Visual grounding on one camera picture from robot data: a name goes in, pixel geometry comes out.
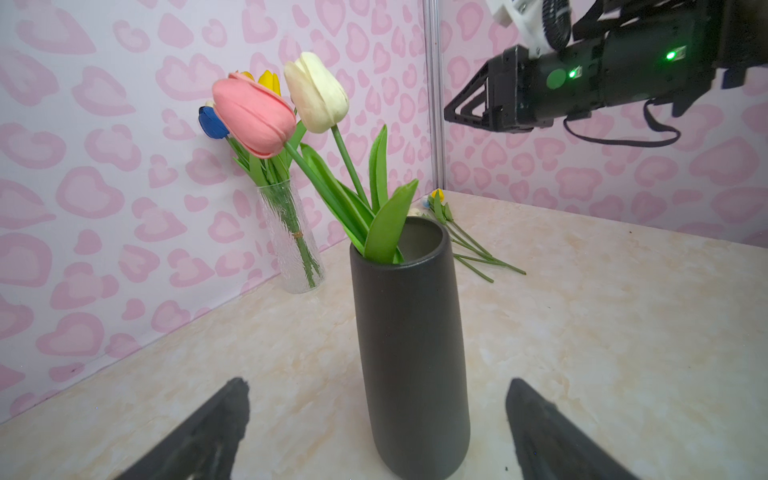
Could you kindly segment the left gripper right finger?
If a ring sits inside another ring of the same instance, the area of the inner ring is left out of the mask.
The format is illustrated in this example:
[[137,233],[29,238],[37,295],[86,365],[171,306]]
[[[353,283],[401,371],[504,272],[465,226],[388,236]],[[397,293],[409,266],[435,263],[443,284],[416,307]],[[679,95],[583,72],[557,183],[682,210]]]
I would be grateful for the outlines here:
[[637,480],[523,379],[505,407],[523,479]]

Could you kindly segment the clear glass vase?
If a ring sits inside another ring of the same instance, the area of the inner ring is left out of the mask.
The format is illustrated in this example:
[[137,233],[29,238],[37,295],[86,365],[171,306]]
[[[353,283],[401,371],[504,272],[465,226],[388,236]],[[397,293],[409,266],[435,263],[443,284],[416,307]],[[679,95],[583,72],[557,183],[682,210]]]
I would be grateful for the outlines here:
[[283,287],[294,294],[315,289],[325,270],[298,191],[291,180],[259,186],[257,191]]

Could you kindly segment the white tulip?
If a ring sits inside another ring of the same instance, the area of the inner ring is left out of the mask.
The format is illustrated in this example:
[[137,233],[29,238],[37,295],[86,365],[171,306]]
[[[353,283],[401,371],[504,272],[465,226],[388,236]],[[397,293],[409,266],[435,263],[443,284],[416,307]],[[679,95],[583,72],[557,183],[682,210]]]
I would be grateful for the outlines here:
[[341,223],[352,246],[365,259],[384,265],[400,264],[404,255],[399,241],[418,182],[388,189],[388,129],[382,127],[369,155],[369,188],[364,189],[338,124],[349,110],[341,83],[314,53],[304,52],[284,68],[291,100],[303,127],[311,133],[330,131],[354,184],[343,185],[315,149],[302,143],[287,151]]

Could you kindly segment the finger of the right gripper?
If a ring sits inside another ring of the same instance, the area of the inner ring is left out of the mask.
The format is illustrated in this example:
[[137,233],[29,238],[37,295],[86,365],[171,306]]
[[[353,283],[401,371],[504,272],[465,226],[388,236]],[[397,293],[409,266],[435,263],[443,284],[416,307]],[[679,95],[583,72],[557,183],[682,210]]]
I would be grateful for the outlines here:
[[488,60],[444,108],[444,119],[490,132],[509,130],[510,71],[499,59]]

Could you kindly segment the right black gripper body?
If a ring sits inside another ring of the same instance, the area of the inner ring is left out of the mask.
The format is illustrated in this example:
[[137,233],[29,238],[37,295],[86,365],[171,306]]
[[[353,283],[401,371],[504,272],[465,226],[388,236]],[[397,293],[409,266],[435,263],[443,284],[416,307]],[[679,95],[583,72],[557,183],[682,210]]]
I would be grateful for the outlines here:
[[494,59],[510,71],[509,130],[646,101],[682,116],[712,87],[741,86],[767,64],[764,1],[596,1],[559,52],[528,57],[516,46]]

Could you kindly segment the black cone vase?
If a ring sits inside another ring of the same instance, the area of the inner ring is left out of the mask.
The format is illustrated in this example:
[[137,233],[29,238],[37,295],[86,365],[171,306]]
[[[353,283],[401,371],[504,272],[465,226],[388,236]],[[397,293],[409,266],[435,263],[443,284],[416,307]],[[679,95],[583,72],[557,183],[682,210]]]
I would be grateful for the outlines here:
[[373,441],[397,477],[446,479],[471,435],[452,244],[441,224],[410,217],[399,247],[397,265],[350,251]]

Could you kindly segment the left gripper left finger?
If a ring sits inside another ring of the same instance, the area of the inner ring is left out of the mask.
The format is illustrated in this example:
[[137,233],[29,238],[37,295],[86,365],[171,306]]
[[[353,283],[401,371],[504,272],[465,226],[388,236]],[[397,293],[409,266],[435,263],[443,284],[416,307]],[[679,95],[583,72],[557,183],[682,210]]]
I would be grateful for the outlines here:
[[121,479],[229,479],[250,417],[249,386],[229,380]]

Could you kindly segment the deep pink tulip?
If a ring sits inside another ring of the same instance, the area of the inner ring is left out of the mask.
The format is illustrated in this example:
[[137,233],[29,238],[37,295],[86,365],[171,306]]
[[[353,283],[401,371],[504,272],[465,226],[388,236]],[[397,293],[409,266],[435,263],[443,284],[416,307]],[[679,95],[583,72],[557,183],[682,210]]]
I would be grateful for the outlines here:
[[287,80],[298,99],[291,107],[282,97],[240,73],[214,83],[214,110],[235,138],[252,155],[269,159],[286,151],[308,177],[331,213],[342,224],[352,245],[364,250],[367,225],[355,209],[350,196],[311,147],[290,144],[300,117],[309,131],[327,131],[345,116],[348,102],[328,87],[317,86],[304,74]]

